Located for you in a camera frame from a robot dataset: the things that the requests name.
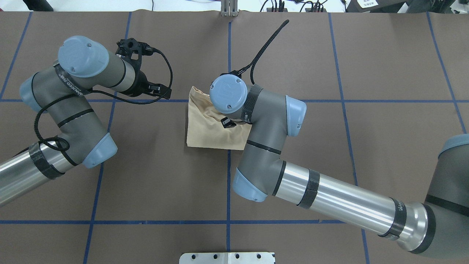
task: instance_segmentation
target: beige cloth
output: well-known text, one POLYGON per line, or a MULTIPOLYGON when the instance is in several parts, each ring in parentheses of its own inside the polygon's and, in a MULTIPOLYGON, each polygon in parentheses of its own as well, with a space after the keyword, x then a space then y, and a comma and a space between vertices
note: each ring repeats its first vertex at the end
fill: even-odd
POLYGON ((225 116, 215 109, 208 94, 194 86, 189 93, 188 118, 188 147, 244 150, 251 125, 223 128, 220 120, 225 116))

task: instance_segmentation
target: light blue cap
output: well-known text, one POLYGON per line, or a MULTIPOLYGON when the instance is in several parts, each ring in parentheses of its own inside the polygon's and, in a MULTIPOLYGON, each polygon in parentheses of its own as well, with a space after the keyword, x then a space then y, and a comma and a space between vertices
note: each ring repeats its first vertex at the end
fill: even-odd
POLYGON ((84 36, 73 36, 59 48, 59 63, 70 75, 87 78, 104 71, 109 53, 100 43, 84 36))
POLYGON ((287 102, 287 135, 296 137, 306 115, 306 104, 303 101, 285 95, 287 102))
POLYGON ((93 150, 83 160, 83 165, 86 168, 91 169, 98 164, 105 162, 110 157, 117 153, 117 146, 114 143, 111 134, 107 133, 97 144, 93 150))
POLYGON ((31 109, 33 109, 34 111, 39 112, 42 107, 39 106, 38 102, 36 101, 36 98, 34 98, 34 94, 32 93, 32 80, 36 74, 37 73, 29 77, 20 85, 20 96, 21 100, 25 104, 31 107, 31 109))
POLYGON ((440 154, 438 157, 441 155, 441 153, 449 150, 450 148, 462 146, 462 145, 469 145, 469 134, 461 134, 457 136, 453 136, 446 140, 445 145, 443 146, 443 149, 440 151, 440 154))
POLYGON ((233 190, 239 196, 255 202, 263 202, 267 198, 267 195, 250 183, 238 168, 234 175, 233 190))
POLYGON ((239 110, 248 97, 248 88, 241 78, 224 74, 216 78, 210 86, 210 100, 216 110, 231 114, 239 110))

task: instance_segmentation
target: white label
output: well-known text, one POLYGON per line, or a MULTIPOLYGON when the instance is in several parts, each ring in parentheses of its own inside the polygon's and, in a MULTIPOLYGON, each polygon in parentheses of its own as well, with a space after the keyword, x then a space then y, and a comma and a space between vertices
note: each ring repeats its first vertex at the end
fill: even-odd
POLYGON ((370 8, 378 5, 376 0, 357 0, 357 2, 362 8, 370 8))

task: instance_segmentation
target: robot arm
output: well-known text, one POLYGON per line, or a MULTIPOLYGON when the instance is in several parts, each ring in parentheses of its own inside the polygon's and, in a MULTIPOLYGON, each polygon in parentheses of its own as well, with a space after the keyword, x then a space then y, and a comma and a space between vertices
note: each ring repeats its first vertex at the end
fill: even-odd
POLYGON ((469 135, 443 149, 425 203, 403 203, 280 159, 287 136, 296 136, 306 104, 247 86, 233 74, 210 88, 215 108, 252 124, 233 189, 262 202, 270 194, 305 209, 359 226, 414 254, 434 258, 469 256, 469 135))
POLYGON ((61 133, 0 164, 0 206, 74 166, 83 163, 92 168, 115 155, 116 144, 84 97, 97 92, 92 90, 95 85, 131 97, 144 93, 169 99, 171 88, 148 82, 140 71, 143 55, 162 53, 135 39, 117 44, 116 56, 86 37, 68 38, 58 61, 21 85, 23 102, 40 114, 46 109, 61 133))

